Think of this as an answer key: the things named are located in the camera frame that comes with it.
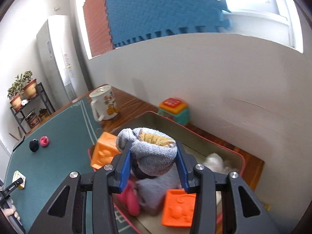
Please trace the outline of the person's left hand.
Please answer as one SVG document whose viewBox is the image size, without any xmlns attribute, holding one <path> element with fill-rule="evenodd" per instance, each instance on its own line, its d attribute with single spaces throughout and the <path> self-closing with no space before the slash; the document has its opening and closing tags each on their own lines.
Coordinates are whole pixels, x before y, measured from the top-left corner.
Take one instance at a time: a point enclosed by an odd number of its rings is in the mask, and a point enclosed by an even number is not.
<svg viewBox="0 0 312 234">
<path fill-rule="evenodd" d="M 7 218 L 10 216 L 13 216 L 17 220 L 21 220 L 18 212 L 16 211 L 16 207 L 14 205 L 12 205 L 10 208 L 2 209 L 2 212 L 4 213 L 4 216 Z"/>
</svg>

